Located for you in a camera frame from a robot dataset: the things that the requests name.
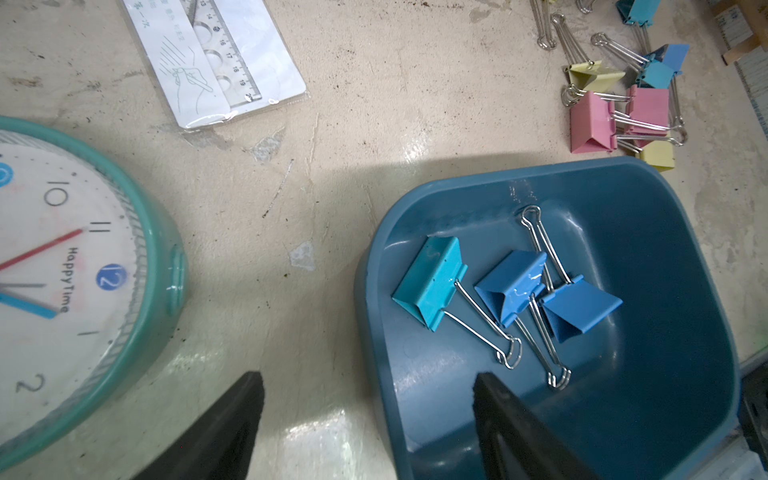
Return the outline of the blue binder clip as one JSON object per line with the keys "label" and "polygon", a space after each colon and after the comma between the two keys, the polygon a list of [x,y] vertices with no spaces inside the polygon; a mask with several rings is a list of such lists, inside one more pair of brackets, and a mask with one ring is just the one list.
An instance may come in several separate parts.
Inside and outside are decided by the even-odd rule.
{"label": "blue binder clip", "polygon": [[563,281],[561,286],[555,288],[547,267],[544,267],[547,293],[540,303],[558,342],[586,333],[623,304],[620,298],[589,283],[583,275],[572,278],[565,271],[542,222],[539,206],[524,207],[520,222],[529,229],[536,249],[547,253],[547,258]]}
{"label": "blue binder clip", "polygon": [[[517,326],[545,369],[548,386],[561,391],[570,381],[571,370],[561,363],[551,340],[546,337],[547,330],[536,303],[536,296],[544,289],[542,275],[546,260],[547,254],[544,252],[511,251],[475,285],[475,290],[499,324],[504,328],[511,324]],[[526,308],[531,311],[555,364],[561,368],[560,375],[555,373],[534,337],[520,320],[520,314]]]}
{"label": "blue binder clip", "polygon": [[682,66],[689,49],[688,44],[665,44],[647,55],[649,60],[658,61],[674,71],[669,86],[669,112],[671,126],[679,130],[684,129],[685,122],[681,113],[676,79],[682,74]]}

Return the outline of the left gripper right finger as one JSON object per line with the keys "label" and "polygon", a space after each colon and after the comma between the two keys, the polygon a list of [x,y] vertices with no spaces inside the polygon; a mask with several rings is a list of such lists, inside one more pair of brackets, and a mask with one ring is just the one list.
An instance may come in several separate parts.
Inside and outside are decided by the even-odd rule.
{"label": "left gripper right finger", "polygon": [[473,412],[488,479],[596,479],[493,373],[476,376]]}

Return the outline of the teal binder clip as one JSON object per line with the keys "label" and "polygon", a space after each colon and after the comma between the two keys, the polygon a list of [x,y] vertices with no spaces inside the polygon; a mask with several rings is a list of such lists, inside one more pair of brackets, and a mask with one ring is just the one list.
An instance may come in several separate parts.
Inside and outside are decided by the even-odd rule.
{"label": "teal binder clip", "polygon": [[590,42],[607,52],[620,66],[629,69],[633,84],[638,87],[668,89],[674,79],[675,71],[672,68],[631,50],[603,32],[593,34]]}
{"label": "teal binder clip", "polygon": [[[409,266],[392,294],[392,300],[432,332],[438,329],[444,318],[452,319],[491,347],[501,365],[513,370],[522,359],[522,341],[504,333],[462,285],[467,270],[468,266],[463,261],[460,240],[457,237],[431,236]],[[509,346],[505,350],[448,310],[455,295],[464,298],[498,336],[508,341]]]}
{"label": "teal binder clip", "polygon": [[641,51],[652,51],[648,28],[659,8],[660,0],[618,0],[615,5],[625,25],[632,27]]}

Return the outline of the pink binder clip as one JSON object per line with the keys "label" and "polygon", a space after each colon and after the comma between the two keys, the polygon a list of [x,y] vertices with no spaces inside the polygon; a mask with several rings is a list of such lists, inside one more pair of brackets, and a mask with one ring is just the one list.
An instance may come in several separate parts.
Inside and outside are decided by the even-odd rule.
{"label": "pink binder clip", "polygon": [[632,86],[625,111],[617,113],[621,134],[638,141],[663,140],[683,146],[688,140],[675,87],[668,89]]}
{"label": "pink binder clip", "polygon": [[668,133],[670,128],[633,119],[617,111],[612,101],[594,92],[587,92],[569,110],[570,151],[574,154],[613,152],[618,147],[617,125],[641,127],[653,132]]}

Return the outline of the teal plastic storage box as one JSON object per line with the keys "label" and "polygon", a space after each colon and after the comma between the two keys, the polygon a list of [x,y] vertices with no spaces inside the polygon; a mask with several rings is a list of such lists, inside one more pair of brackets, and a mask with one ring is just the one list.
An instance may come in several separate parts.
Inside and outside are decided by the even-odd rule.
{"label": "teal plastic storage box", "polygon": [[[530,204],[565,267],[620,298],[586,333],[557,347],[571,369],[555,391],[531,351],[513,370],[484,343],[491,331],[461,298],[430,331],[393,293],[430,236],[458,238],[472,288],[513,250]],[[456,177],[424,184],[385,215],[354,284],[379,431],[402,479],[481,479],[473,413],[477,374],[491,372],[603,479],[688,476],[736,420],[738,358],[694,230],[677,195],[631,157]]]}

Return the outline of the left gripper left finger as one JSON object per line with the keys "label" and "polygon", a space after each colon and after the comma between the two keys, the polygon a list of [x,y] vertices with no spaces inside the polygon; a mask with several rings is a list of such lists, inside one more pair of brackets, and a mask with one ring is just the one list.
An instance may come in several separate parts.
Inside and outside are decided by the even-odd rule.
{"label": "left gripper left finger", "polygon": [[258,371],[244,373],[137,479],[245,479],[256,443],[265,389]]}

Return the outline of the yellow binder clip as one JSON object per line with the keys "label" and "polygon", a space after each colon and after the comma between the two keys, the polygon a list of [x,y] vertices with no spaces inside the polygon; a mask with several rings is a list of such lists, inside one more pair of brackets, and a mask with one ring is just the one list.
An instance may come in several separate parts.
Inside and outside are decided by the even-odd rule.
{"label": "yellow binder clip", "polygon": [[561,93],[562,103],[571,107],[587,93],[594,93],[603,100],[626,101],[625,95],[611,91],[624,78],[625,72],[605,66],[600,60],[590,59],[576,41],[562,14],[551,14],[550,21],[567,59],[564,72],[569,82]]}
{"label": "yellow binder clip", "polygon": [[652,141],[644,147],[638,147],[629,140],[619,140],[618,146],[660,172],[672,170],[676,166],[675,147],[669,142]]}

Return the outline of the green round alarm clock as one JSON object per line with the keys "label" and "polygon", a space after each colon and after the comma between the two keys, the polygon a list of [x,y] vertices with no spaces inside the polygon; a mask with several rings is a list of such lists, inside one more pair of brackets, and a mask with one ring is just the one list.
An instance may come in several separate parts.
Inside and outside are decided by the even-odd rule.
{"label": "green round alarm clock", "polygon": [[158,358],[188,262],[166,209],[52,128],[1,120],[1,466],[63,438]]}

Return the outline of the packaged ruler card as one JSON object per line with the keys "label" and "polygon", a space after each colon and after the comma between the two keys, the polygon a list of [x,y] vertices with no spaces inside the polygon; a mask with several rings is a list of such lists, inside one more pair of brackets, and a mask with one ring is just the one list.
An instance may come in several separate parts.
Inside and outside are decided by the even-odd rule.
{"label": "packaged ruler card", "polygon": [[263,1],[130,0],[122,5],[183,130],[227,123],[308,93]]}

